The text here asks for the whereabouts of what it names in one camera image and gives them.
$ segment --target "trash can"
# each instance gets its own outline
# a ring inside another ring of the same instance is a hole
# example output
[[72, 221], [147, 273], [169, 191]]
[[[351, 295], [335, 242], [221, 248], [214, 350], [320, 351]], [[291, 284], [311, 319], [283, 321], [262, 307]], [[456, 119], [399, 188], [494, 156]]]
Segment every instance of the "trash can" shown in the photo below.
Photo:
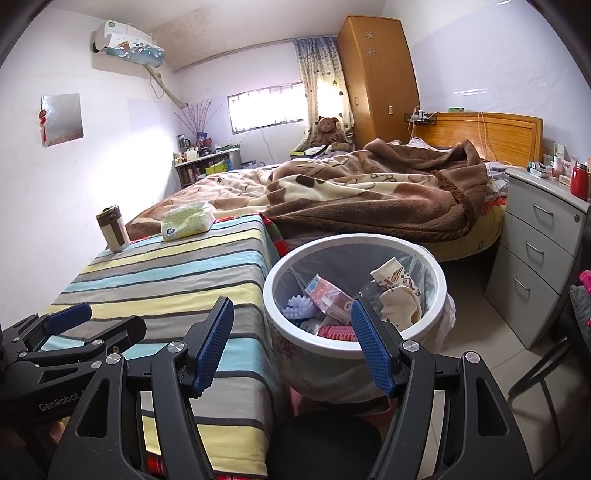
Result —
[[271, 269], [263, 288], [273, 350], [280, 372], [301, 395], [327, 403], [362, 403], [383, 396], [374, 385], [359, 342], [331, 340], [308, 333], [281, 311], [302, 295], [319, 274], [351, 298], [372, 281], [371, 271], [396, 257], [423, 293], [422, 318], [401, 332], [424, 340], [443, 315], [447, 285], [441, 266], [420, 245], [385, 235], [355, 233], [305, 244]]

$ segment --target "brown blanket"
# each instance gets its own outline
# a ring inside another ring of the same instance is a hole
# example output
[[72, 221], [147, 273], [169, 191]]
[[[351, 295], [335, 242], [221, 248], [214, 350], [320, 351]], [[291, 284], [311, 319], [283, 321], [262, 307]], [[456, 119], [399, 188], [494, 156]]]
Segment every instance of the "brown blanket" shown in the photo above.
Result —
[[486, 184], [469, 141], [442, 154], [374, 140], [349, 155], [211, 175], [142, 212], [128, 232], [159, 233], [166, 212], [207, 200], [218, 218], [264, 212], [286, 237], [323, 230], [448, 241], [478, 219]]

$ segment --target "nightstand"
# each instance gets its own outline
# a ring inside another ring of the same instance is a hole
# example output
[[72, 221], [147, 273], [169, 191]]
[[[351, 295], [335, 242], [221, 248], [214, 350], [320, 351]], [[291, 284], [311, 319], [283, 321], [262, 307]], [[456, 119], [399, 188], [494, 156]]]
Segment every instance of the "nightstand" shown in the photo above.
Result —
[[507, 174], [505, 223], [485, 296], [530, 348], [557, 319], [579, 274], [589, 204], [524, 168]]

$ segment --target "pink object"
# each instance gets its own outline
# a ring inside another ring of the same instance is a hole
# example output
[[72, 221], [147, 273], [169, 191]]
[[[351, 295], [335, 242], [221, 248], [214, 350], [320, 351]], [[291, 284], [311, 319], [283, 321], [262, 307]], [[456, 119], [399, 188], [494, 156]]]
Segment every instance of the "pink object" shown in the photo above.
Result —
[[357, 336], [351, 325], [327, 325], [318, 330], [318, 336], [343, 342], [357, 341]]
[[591, 272], [589, 270], [585, 270], [580, 273], [579, 280], [587, 289], [587, 292], [591, 295]]

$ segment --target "wooden wardrobe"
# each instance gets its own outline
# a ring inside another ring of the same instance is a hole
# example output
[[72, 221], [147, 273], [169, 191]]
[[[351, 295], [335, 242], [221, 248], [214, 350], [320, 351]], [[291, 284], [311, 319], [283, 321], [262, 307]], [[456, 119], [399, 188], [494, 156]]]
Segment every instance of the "wooden wardrobe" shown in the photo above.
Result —
[[417, 81], [400, 20], [350, 15], [337, 47], [355, 126], [355, 147], [375, 138], [410, 138], [404, 114], [419, 106]]

